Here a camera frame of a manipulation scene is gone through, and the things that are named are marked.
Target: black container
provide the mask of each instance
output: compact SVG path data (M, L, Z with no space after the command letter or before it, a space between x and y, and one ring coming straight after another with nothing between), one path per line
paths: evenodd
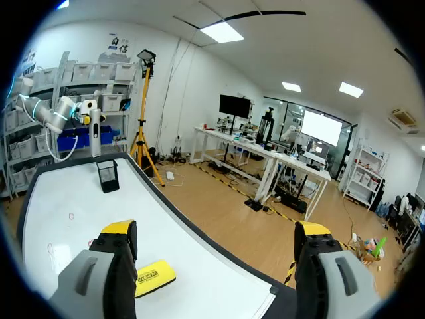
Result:
M99 161L96 163L98 166L100 186L104 193L116 191L120 189L118 183L117 163L111 159L108 161Z

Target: ceiling light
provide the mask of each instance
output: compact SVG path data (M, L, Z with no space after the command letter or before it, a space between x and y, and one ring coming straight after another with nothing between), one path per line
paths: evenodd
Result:
M355 86L352 86L345 82L341 82L339 91L342 93L354 96L355 98L358 98L363 93L363 90L361 88L356 88Z
M298 84L292 84L292 83L286 83L282 82L282 85L286 90L289 91L295 91L295 92L301 92L301 87Z
M63 8L66 8L66 7L69 7L69 0L65 0L60 5L58 5L56 7L56 10L63 9Z
M201 31L213 38L218 43L244 40L244 37L233 29L227 22L216 23L209 27L202 28Z

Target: yellow black tape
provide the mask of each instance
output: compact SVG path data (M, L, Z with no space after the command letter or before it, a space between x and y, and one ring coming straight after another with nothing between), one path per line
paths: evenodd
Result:
M286 285L286 286L288 285L288 283L291 279L291 276L294 273L295 265L296 265L296 262L292 261L290 268L288 270L288 274L286 275L286 278L285 278L285 281L284 281L284 285Z
M203 171L204 173L207 173L210 176L213 176L217 181L220 181L221 183L229 186L229 188L233 189L234 191L237 191L239 194L243 195L243 196L247 196L247 198L249 199L253 199L251 196L249 196L248 194L244 193L243 191L237 189L236 187L232 186L231 184L229 184L226 181L223 181L221 178L218 178L216 175L212 174L211 172L203 169L201 166L197 165L197 164L193 164L195 167L199 168L201 171ZM268 210L272 211L273 213L279 215L280 217L283 217L284 219L287 219L288 221L291 221L292 223L297 222L295 219L292 219L291 217L288 217L282 213L280 213L279 211L276 211L273 207L268 207ZM339 243L345 248L345 249L351 249L352 251L355 251L355 248L349 245L346 245L345 243L342 243L341 241L339 241Z

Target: white robotic arm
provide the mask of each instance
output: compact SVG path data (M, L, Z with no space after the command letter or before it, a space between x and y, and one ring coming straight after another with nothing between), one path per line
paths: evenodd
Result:
M66 122L71 118L76 118L81 124L89 126L90 152L93 157L100 155L100 110L95 100L85 100L74 103L69 97L62 96L56 110L50 109L47 103L39 98L30 97L29 93L33 87L33 81L29 78L17 78L12 84L8 98L17 97L15 108L18 111L25 112L33 122L51 129L57 134L62 133ZM78 136L75 137L74 147L65 158L56 157L47 142L50 154L58 161L67 160L78 142Z

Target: glass wall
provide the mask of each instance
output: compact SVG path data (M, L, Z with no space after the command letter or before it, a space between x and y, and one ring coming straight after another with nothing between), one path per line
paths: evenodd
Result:
M264 100L269 102L273 99L264 98ZM325 117L342 123L341 133L339 134L337 145L334 146L324 142L325 145L329 148L329 151L326 155L326 170L333 179L337 179L340 167L343 164L345 150L347 149L351 139L351 123L319 110L292 102L274 100L274 104L281 104L282 106L286 106L285 112L276 114L276 116L274 115L276 126L274 129L274 138L281 142L288 143L288 145L297 139L296 142L298 145L301 145L303 151L307 149L309 141L313 139L311 136L298 133L301 130L304 113L306 110L317 114L323 114Z

